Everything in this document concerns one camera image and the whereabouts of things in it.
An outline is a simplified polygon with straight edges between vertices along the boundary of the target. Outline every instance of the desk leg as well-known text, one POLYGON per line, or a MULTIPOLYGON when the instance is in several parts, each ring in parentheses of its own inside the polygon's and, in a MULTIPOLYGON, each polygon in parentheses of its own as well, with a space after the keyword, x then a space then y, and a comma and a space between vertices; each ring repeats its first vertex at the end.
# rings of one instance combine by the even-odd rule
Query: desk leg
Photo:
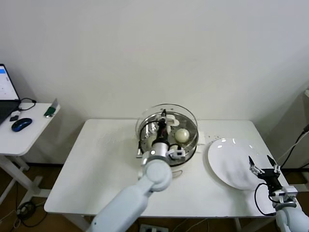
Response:
POLYGON ((234 218, 234 221, 235 221, 236 231, 240 232, 241 231, 241 225, 240 225, 239 218, 238 217, 234 218))
POLYGON ((9 185, 6 187, 6 189, 3 191, 2 195, 0 196, 0 204, 2 204, 2 202, 4 201, 4 199, 6 198, 6 196, 8 195, 8 193, 11 191, 11 189, 13 188, 14 184, 15 184, 16 180, 13 178, 9 185))
POLYGON ((28 171, 30 167, 24 162, 24 160, 21 157, 11 157, 11 159, 19 165, 19 167, 23 167, 24 170, 28 171))
POLYGON ((263 228, 275 219, 276 217, 257 218, 250 222, 248 225, 244 226, 240 232, 256 232, 257 230, 263 228))
POLYGON ((13 177, 24 188, 39 193, 40 189, 22 171, 20 171, 8 158, 0 156, 0 167, 13 177))
POLYGON ((293 185, 298 192, 309 192, 309 172, 302 172, 302 175, 307 180, 305 184, 296 184, 293 185))
POLYGON ((41 189, 39 188, 39 184, 42 181, 41 176, 35 177, 34 181, 31 181, 28 177, 26 177, 25 174, 23 174, 23 169, 29 168, 26 163, 24 163, 23 160, 17 159, 18 165, 21 166, 20 169, 18 169, 8 158, 5 156, 0 156, 0 168, 2 168, 5 172, 7 172, 11 177, 13 177, 13 180, 9 183, 6 190, 3 192, 3 194, 0 197, 0 204, 6 197, 7 193, 10 191, 10 189, 13 187, 15 181, 17 181, 19 184, 21 184, 24 188, 26 188, 28 191, 25 194, 23 200, 21 201, 20 205, 22 203, 28 202, 31 200, 32 197, 43 197, 47 198, 50 189, 41 189))
POLYGON ((72 222, 75 226, 77 226, 82 231, 88 230, 90 224, 81 216, 78 214, 63 214, 63 216, 72 222))

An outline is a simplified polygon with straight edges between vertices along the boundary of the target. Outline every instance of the wooden floor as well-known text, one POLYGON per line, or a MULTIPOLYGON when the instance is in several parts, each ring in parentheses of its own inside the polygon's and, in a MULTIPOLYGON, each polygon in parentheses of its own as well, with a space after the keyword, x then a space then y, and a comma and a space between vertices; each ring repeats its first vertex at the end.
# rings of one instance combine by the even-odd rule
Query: wooden floor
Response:
MULTIPOLYGON (((34 179, 37 175, 43 176, 43 181, 40 185, 41 188, 51 189, 53 184, 60 173, 61 168, 49 168, 49 167, 31 167, 31 169, 25 174, 30 178, 34 179)), ((11 177, 0 169, 0 193, 4 191, 6 186, 11 181, 11 177)), ((301 184, 304 183, 304 179, 301 174, 289 174, 287 176, 287 180, 290 184, 301 184)), ((17 201, 20 202, 26 190, 19 185, 18 187, 18 196, 17 201)), ((309 201, 306 201, 309 198, 309 193, 300 193, 298 196, 298 200, 303 207, 304 212, 309 215, 309 201)), ((34 198, 33 201, 35 203, 41 203, 43 199, 34 198)), ((3 218, 5 215, 10 213, 15 209, 16 202, 16 185, 12 188, 5 201, 0 205, 0 218, 3 218)), ((32 218, 27 220, 27 224, 35 224, 40 221, 44 216, 45 212, 42 207, 38 208, 36 213, 32 218)), ((4 221, 0 222, 0 232, 10 232, 13 226, 13 223, 16 219, 16 215, 12 213, 9 217, 7 217, 4 221)), ((173 231, 173 229, 184 219, 177 218, 139 218, 128 230, 128 232, 138 232, 139 224, 148 224, 155 225, 160 227, 166 227, 169 231, 173 231)), ((200 222, 201 219, 188 219, 182 226, 180 226, 176 232, 185 232, 190 226, 195 223, 200 222)), ((248 224, 251 219, 241 219, 241 225, 244 226, 248 224)), ((193 227, 190 232, 206 232, 209 229, 210 232, 235 232, 235 223, 233 219, 225 218, 225 219, 207 219, 203 221, 199 225, 193 227)), ((38 226, 34 228, 27 228, 24 225, 20 225, 17 229, 13 229, 14 232, 80 232, 80 230, 75 227, 72 223, 66 220, 61 215, 48 214, 45 220, 38 226)), ((259 232, 276 232, 275 223, 270 223, 266 225, 264 228, 260 229, 259 232)))

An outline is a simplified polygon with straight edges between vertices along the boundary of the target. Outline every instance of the black wire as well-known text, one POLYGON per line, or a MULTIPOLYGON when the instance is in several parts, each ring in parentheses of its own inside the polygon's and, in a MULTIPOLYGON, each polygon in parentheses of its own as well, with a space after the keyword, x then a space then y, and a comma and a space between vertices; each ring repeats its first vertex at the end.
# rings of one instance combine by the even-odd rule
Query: black wire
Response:
POLYGON ((278 201, 274 201, 273 199, 271 199, 269 195, 268 195, 268 199, 269 199, 271 202, 280 203, 280 202, 278 202, 278 201))
POLYGON ((31 99, 31 98, 23 98, 23 99, 21 99, 20 101, 22 102, 22 101, 25 100, 25 99, 28 99, 28 100, 32 101, 33 106, 31 106, 31 107, 29 107, 29 108, 27 108, 27 109, 18 108, 19 111, 26 111, 26 110, 29 110, 29 109, 33 108, 33 107, 35 106, 35 104, 37 103, 36 100, 33 100, 33 99, 31 99))
POLYGON ((15 210, 17 210, 17 202, 18 202, 18 182, 16 181, 16 199, 15 199, 15 210))
POLYGON ((255 189, 255 191, 254 191, 254 202, 255 202, 256 208, 257 208, 257 209, 260 211, 260 213, 263 214, 264 216, 275 216, 276 213, 270 213, 270 214, 265 214, 265 213, 263 213, 262 210, 260 209, 260 207, 257 205, 257 201, 256 201, 256 192, 257 192, 258 188, 259 188, 261 185, 266 185, 266 186, 267 186, 267 184, 265 184, 265 183, 260 183, 260 184, 258 184, 258 186, 256 187, 256 189, 255 189))
POLYGON ((309 165, 309 163, 307 163, 307 164, 301 166, 299 169, 304 168, 304 167, 306 167, 307 165, 309 165))
MULTIPOLYGON (((299 137, 296 139, 296 142, 295 142, 294 144, 297 144, 297 142, 299 141, 299 139, 301 138, 301 136, 302 136, 303 134, 305 134, 304 131, 301 132, 301 134, 300 134, 299 137)), ((293 147, 292 147, 292 149, 291 149, 289 155, 287 156, 287 158, 285 159, 285 161, 284 161, 283 164, 281 165, 281 168, 283 168, 283 166, 285 165, 285 163, 288 161, 288 159, 290 158, 290 156, 291 156, 291 154, 292 154, 292 152, 293 152, 293 150, 294 150, 295 147, 296 147, 296 146, 293 146, 293 147)))
POLYGON ((44 219, 45 219, 46 217, 47 217, 47 212, 45 212, 44 217, 43 217, 38 223, 36 223, 36 224, 34 224, 34 225, 27 225, 27 224, 24 223, 23 220, 20 220, 20 221, 21 221, 21 223, 22 223, 24 226, 26 226, 26 227, 28 227, 28 228, 32 228, 32 227, 38 226, 42 221, 44 221, 44 219))
POLYGON ((20 219, 21 223, 22 223, 24 226, 26 226, 26 227, 32 228, 32 227, 38 226, 38 225, 39 225, 42 221, 44 221, 44 219, 46 218, 47 212, 45 212, 44 217, 43 217, 38 223, 36 223, 36 224, 34 224, 34 225, 27 225, 27 224, 24 222, 24 220, 30 218, 30 217, 34 214, 34 212, 35 212, 35 210, 36 210, 37 207, 35 206, 35 204, 34 204, 33 202, 25 202, 25 203, 23 203, 22 205, 20 205, 19 207, 17 207, 17 202, 18 202, 18 183, 16 182, 16 200, 15 200, 15 207, 16 207, 16 211, 19 210, 20 212, 22 212, 22 214, 17 214, 17 218, 20 219))

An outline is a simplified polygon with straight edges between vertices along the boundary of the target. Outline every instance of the egg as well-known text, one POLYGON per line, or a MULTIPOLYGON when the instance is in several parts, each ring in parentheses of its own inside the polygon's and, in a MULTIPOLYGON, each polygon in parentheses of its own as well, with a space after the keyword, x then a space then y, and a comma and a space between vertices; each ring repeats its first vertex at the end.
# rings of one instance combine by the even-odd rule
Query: egg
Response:
POLYGON ((175 139, 179 143, 186 143, 189 140, 189 137, 190 137, 190 133, 186 129, 179 129, 175 133, 175 139))

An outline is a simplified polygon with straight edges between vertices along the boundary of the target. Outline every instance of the small white desk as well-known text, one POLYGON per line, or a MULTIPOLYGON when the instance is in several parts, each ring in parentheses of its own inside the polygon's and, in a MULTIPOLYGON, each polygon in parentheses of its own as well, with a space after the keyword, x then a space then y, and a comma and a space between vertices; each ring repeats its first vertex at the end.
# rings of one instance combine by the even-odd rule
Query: small white desk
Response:
MULTIPOLYGON (((124 187, 137 182, 136 120, 91 119, 85 122, 44 206, 47 212, 96 215, 124 187)), ((207 151, 218 138, 247 139, 258 151, 270 154, 250 121, 198 121, 206 144, 186 163, 183 174, 163 192, 154 193, 142 217, 238 218, 261 217, 254 191, 241 191, 221 181, 208 164, 207 151)), ((271 167, 267 157, 263 168, 271 167)), ((283 175, 279 178, 287 185, 283 175)), ((267 188, 257 194, 260 208, 274 212, 267 188)))
MULTIPOLYGON (((32 103, 22 103, 20 107, 27 109, 32 105, 32 103)), ((29 201, 34 196, 48 196, 50 192, 49 189, 40 189, 38 187, 42 180, 41 176, 37 176, 34 181, 31 181, 23 174, 22 171, 28 170, 29 166, 21 158, 19 158, 19 156, 22 156, 29 151, 40 134, 53 119, 53 117, 45 118, 43 116, 50 105, 50 103, 36 103, 33 108, 27 111, 22 111, 19 119, 29 117, 33 121, 28 127, 19 132, 12 131, 11 126, 14 122, 10 122, 10 117, 0 124, 0 167, 13 177, 13 180, 9 183, 8 187, 0 197, 0 204, 13 187, 15 181, 28 190, 21 203, 29 201), (15 161, 20 166, 20 169, 12 164, 11 160, 15 161)))

